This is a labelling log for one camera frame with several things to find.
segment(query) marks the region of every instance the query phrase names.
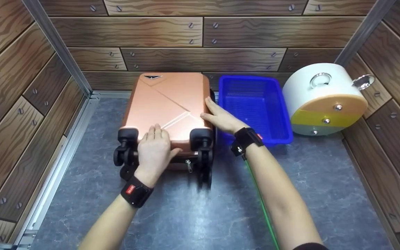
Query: blue plastic basket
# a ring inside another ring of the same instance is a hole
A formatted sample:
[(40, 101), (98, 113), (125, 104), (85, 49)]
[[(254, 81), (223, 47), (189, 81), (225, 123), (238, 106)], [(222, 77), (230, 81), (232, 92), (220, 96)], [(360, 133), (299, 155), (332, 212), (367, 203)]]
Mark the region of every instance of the blue plastic basket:
[[(260, 134), (267, 146), (292, 142), (291, 122), (279, 82), (262, 76), (221, 76), (219, 105)], [(234, 141), (224, 134), (227, 144)]]

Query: red label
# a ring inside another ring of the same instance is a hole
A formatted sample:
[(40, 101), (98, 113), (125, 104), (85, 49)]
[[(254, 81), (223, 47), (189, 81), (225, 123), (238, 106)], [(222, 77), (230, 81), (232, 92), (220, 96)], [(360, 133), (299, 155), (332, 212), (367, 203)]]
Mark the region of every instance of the red label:
[(126, 189), (126, 193), (127, 194), (132, 194), (132, 192), (134, 191), (135, 186), (134, 185), (130, 185), (127, 189)]

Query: suitcase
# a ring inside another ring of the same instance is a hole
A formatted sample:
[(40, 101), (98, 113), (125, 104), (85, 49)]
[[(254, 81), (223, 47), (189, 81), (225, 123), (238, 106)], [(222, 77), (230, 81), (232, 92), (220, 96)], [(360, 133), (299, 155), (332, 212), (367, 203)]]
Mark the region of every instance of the suitcase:
[(137, 147), (154, 124), (167, 130), (171, 149), (183, 151), (173, 158), (168, 169), (178, 165), (196, 172), (199, 183), (211, 185), (216, 129), (200, 118), (209, 112), (205, 98), (214, 92), (201, 73), (143, 73), (138, 77), (127, 104), (114, 164), (122, 166), (120, 177), (128, 181), (138, 167)]

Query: green cable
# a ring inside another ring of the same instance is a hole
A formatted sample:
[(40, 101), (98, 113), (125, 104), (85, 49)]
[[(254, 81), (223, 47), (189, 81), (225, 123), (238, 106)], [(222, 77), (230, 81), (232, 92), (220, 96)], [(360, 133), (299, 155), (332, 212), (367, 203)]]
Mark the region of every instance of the green cable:
[(263, 202), (262, 195), (260, 194), (259, 187), (257, 186), (256, 178), (254, 177), (254, 174), (252, 174), (251, 167), (249, 167), (249, 163), (248, 163), (247, 160), (245, 160), (245, 163), (246, 163), (246, 167), (247, 167), (248, 170), (249, 170), (249, 173), (250, 173), (251, 176), (252, 176), (252, 180), (254, 181), (254, 184), (256, 185), (257, 194), (259, 195), (260, 203), (262, 204), (263, 214), (265, 215), (266, 224), (268, 225), (269, 232), (270, 232), (270, 234), (271, 234), (271, 237), (273, 238), (274, 245), (276, 245), (276, 249), (277, 249), (277, 250), (280, 250), (279, 244), (277, 243), (276, 234), (274, 233), (273, 227), (271, 226), (271, 223), (270, 223), (270, 221), (269, 221), (268, 214), (266, 213), (265, 203)]

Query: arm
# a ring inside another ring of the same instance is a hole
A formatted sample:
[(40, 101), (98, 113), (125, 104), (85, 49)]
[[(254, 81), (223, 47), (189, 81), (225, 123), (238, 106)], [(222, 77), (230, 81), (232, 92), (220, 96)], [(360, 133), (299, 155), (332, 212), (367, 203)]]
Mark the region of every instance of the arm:
[[(170, 160), (181, 149), (170, 150), (168, 132), (158, 124), (152, 126), (138, 144), (140, 165), (134, 176), (153, 188)], [(129, 228), (137, 209), (121, 195), (108, 206), (80, 243), (78, 250), (117, 250)]]
[[(202, 114), (202, 118), (220, 130), (235, 134), (248, 127), (211, 98), (206, 99), (206, 105), (212, 115)], [(271, 152), (265, 146), (251, 144), (245, 155), (273, 221), (281, 249), (292, 250), (308, 242), (322, 244), (305, 202)]]

